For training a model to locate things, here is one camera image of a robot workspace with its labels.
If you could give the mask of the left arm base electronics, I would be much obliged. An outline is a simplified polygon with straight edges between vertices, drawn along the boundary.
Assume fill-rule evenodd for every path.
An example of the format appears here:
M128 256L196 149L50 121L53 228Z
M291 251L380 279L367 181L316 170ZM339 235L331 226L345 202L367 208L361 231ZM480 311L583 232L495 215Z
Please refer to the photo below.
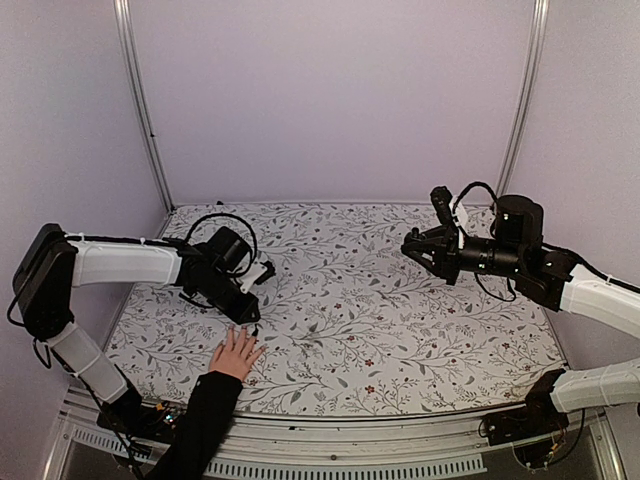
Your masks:
M91 388L88 392L99 409L98 425L116 435L127 456L125 465L137 479L142 479L142 463L136 459L136 454L149 454L151 450L137 444L136 439L171 443L185 407L168 401L144 403L137 389L130 384L111 403L100 400Z

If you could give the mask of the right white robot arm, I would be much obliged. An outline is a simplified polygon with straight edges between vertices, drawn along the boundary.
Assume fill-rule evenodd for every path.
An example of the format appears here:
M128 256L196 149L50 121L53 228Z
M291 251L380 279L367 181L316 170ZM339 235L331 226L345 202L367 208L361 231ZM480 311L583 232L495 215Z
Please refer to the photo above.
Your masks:
M591 266L583 257L543 241L543 208L521 195L493 201L489 238L465 232L460 201L445 187L431 194L439 226L412 229L402 253L434 276L453 285L461 272L513 281L514 289L552 311L578 314L623 333L639 335L639 289ZM639 401L636 359L588 370L558 369L544 374L529 390L517 427L537 436L557 413Z

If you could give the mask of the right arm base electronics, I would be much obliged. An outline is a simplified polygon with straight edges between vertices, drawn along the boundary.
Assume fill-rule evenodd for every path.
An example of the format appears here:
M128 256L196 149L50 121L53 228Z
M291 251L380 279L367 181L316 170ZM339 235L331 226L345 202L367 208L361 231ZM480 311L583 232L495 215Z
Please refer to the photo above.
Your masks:
M553 404L551 393L565 369L544 373L525 396L524 405L512 410L489 413L482 417L477 433L490 446L503 445L544 436L533 444L513 448L517 462L529 471L547 470L567 459L581 440L586 410L581 411L580 425L570 446L567 445L569 417Z

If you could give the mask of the black sleeved forearm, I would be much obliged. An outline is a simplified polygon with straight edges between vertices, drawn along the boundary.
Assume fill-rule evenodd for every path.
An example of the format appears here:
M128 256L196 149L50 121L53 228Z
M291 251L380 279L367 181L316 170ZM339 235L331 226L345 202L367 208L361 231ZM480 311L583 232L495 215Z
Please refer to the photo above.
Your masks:
M221 372L201 375L175 438L145 479L203 478L228 429L242 382Z

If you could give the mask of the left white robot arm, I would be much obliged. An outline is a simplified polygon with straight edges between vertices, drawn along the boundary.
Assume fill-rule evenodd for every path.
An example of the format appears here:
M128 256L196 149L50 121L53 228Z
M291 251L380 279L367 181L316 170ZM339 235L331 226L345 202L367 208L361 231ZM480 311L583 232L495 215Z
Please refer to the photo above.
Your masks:
M44 345L44 365L61 361L94 395L110 406L111 419L128 434L148 426L140 394L97 343L76 323L73 289L94 284L144 283L177 287L182 300L216 309L237 325L260 318L252 288L275 274L258 258L257 243L219 228L207 241L86 236L44 225L12 281L7 309L13 325Z

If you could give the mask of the person's bare hand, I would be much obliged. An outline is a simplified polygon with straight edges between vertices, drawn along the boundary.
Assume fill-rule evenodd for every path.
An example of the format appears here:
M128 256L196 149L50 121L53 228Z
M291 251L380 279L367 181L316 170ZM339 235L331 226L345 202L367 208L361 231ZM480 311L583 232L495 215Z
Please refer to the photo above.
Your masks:
M246 327L230 327L227 336L215 349L208 366L209 373L222 373L244 382L252 367L266 351L256 347L257 337L248 333Z

